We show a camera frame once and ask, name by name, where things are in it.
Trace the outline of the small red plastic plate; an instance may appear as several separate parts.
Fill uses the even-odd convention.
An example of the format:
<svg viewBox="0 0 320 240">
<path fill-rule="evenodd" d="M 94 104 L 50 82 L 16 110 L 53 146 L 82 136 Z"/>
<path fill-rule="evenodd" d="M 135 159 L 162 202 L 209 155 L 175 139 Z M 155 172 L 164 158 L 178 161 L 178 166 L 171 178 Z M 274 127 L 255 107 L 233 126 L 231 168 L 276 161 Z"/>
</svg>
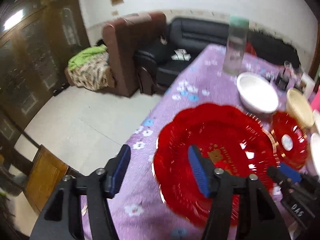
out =
<svg viewBox="0 0 320 240">
<path fill-rule="evenodd" d="M 289 113 L 277 111 L 272 115 L 271 134 L 282 163 L 300 170 L 308 157 L 308 138 L 298 121 Z"/>
</svg>

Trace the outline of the large red plastic plate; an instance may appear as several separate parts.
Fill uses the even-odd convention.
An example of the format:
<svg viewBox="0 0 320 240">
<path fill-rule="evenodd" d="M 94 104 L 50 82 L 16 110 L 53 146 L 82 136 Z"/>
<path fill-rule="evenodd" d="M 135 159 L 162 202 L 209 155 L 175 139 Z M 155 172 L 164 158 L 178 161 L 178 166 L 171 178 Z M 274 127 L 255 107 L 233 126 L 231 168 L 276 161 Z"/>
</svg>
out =
<svg viewBox="0 0 320 240">
<path fill-rule="evenodd" d="M 231 175 L 256 174 L 272 192 L 267 168 L 277 165 L 276 147 L 257 117 L 214 103 L 184 109 L 158 135 L 153 172 L 163 202 L 194 226 L 205 226 L 212 200 L 197 187 L 188 160 L 190 145 L 196 145 L 203 157 Z"/>
</svg>

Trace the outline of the beige plastic bowl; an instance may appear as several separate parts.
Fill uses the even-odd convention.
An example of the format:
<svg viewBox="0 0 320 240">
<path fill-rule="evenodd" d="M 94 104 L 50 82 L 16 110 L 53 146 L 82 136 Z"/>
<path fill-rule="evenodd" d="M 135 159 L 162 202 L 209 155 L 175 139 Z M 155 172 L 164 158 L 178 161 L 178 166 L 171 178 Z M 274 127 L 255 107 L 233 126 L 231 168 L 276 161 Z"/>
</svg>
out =
<svg viewBox="0 0 320 240">
<path fill-rule="evenodd" d="M 286 94 L 286 111 L 296 118 L 304 128 L 311 128 L 314 124 L 313 111 L 306 97 L 297 89 L 290 88 Z"/>
</svg>

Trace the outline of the large white foam bowl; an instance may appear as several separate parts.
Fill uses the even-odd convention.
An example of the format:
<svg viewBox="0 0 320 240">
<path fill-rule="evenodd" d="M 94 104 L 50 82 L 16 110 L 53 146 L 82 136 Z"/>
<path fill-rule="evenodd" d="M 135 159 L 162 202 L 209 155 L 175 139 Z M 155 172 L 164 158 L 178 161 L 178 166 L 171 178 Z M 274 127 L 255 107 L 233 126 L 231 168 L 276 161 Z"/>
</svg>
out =
<svg viewBox="0 0 320 240">
<path fill-rule="evenodd" d="M 272 114 L 279 98 L 274 87 L 260 75 L 245 72 L 237 77 L 236 87 L 242 104 L 253 113 Z"/>
</svg>

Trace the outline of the small white bowl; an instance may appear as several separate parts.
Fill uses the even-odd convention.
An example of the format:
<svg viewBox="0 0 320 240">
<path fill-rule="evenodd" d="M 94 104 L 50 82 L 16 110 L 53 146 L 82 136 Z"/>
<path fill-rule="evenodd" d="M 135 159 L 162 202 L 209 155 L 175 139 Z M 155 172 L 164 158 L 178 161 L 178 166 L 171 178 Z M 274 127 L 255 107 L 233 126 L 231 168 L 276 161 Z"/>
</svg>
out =
<svg viewBox="0 0 320 240">
<path fill-rule="evenodd" d="M 313 133 L 310 139 L 310 172 L 319 176 L 319 161 L 320 161 L 320 138 L 319 134 Z"/>
</svg>

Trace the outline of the wooden chair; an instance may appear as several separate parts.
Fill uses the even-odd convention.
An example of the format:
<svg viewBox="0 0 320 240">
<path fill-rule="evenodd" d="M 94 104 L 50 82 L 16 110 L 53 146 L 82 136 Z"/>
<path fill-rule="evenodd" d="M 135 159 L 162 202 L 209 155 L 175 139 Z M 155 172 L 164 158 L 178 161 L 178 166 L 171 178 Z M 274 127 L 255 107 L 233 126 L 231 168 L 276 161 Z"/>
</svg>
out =
<svg viewBox="0 0 320 240">
<path fill-rule="evenodd" d="M 30 161 L 1 135 L 1 189 L 13 196 L 24 193 L 36 214 L 40 214 L 56 185 L 66 175 L 82 176 L 43 145 L 37 147 Z"/>
</svg>

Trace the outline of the black round device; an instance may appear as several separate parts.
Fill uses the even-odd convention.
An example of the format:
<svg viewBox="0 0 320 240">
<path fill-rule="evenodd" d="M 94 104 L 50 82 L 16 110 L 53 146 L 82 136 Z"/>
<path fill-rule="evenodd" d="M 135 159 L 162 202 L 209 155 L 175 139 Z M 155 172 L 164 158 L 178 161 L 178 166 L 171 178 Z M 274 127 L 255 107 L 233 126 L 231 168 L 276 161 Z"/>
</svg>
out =
<svg viewBox="0 0 320 240">
<path fill-rule="evenodd" d="M 285 61 L 283 69 L 280 70 L 274 82 L 276 87 L 279 90 L 286 91 L 290 83 L 291 77 L 294 74 L 295 74 L 295 70 L 293 68 L 292 63 L 289 61 Z"/>
</svg>

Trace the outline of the white plastic cup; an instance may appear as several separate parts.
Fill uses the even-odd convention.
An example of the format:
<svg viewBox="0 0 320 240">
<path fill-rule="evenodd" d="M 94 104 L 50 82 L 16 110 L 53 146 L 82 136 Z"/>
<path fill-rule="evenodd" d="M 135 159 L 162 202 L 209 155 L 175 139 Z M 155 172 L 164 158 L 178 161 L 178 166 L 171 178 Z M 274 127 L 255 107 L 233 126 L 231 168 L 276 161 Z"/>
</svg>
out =
<svg viewBox="0 0 320 240">
<path fill-rule="evenodd" d="M 307 99 L 310 98 L 315 87 L 315 81 L 308 74 L 303 73 L 300 85 L 302 87 L 303 95 Z"/>
</svg>

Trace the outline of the purple floral tablecloth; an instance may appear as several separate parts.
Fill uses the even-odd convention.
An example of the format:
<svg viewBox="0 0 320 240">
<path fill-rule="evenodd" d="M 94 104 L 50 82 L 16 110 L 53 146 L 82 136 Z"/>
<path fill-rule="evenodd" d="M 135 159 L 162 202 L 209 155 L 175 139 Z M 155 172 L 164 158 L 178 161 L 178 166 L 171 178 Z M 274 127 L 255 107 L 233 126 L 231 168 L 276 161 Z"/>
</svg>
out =
<svg viewBox="0 0 320 240">
<path fill-rule="evenodd" d="M 127 141 L 131 160 L 120 192 L 108 202 L 120 239 L 200 239 L 212 201 L 198 189 L 188 147 L 228 173 L 259 176 L 284 161 L 290 134 L 293 161 L 303 166 L 308 137 L 296 119 L 277 111 L 257 120 L 241 106 L 236 77 L 222 71 L 225 48 L 210 45 L 174 81 Z"/>
</svg>

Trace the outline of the clear bottle green lid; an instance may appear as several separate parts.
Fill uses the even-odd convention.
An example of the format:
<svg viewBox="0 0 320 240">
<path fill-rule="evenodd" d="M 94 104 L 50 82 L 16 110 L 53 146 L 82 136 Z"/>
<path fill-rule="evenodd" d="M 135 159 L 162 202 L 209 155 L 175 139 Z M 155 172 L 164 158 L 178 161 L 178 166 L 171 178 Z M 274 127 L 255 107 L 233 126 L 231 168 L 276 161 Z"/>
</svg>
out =
<svg viewBox="0 0 320 240">
<path fill-rule="evenodd" d="M 248 19 L 234 15 L 230 17 L 223 71 L 232 76 L 240 74 L 248 31 Z"/>
</svg>

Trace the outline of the green and patterned blankets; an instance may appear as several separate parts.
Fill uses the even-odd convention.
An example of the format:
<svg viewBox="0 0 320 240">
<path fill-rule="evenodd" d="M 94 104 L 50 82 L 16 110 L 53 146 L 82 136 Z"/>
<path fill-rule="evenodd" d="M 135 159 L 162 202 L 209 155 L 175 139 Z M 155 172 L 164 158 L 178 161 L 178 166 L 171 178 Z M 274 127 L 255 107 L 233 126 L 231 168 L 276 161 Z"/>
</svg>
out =
<svg viewBox="0 0 320 240">
<path fill-rule="evenodd" d="M 91 91 L 98 91 L 106 87 L 114 88 L 111 67 L 108 64 L 108 48 L 104 44 L 86 48 L 68 61 L 67 76 L 71 84 L 84 87 Z"/>
</svg>

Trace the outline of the black leather sofa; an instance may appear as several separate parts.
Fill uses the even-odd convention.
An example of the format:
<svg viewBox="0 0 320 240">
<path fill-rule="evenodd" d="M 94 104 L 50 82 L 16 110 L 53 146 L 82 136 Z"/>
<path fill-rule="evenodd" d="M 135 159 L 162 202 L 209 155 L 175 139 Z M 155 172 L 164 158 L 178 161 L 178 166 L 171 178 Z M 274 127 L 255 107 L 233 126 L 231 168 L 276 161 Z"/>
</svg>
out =
<svg viewBox="0 0 320 240">
<path fill-rule="evenodd" d="M 225 46 L 228 29 L 226 23 L 174 18 L 165 26 L 162 36 L 134 53 L 140 91 L 148 95 L 164 93 L 206 46 Z M 300 67 L 292 45 L 262 31 L 248 31 L 246 52 L 274 65 L 289 61 L 295 69 Z"/>
</svg>

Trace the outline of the dark wooden cabinet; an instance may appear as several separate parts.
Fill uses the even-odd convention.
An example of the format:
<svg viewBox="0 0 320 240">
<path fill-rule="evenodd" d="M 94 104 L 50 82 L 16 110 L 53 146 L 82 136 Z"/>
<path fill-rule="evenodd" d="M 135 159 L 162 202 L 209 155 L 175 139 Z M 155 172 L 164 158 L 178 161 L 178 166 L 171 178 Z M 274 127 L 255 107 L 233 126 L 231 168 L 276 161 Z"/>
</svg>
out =
<svg viewBox="0 0 320 240">
<path fill-rule="evenodd" d="M 14 146 L 89 46 L 79 0 L 15 0 L 1 15 L 1 142 Z"/>
</svg>

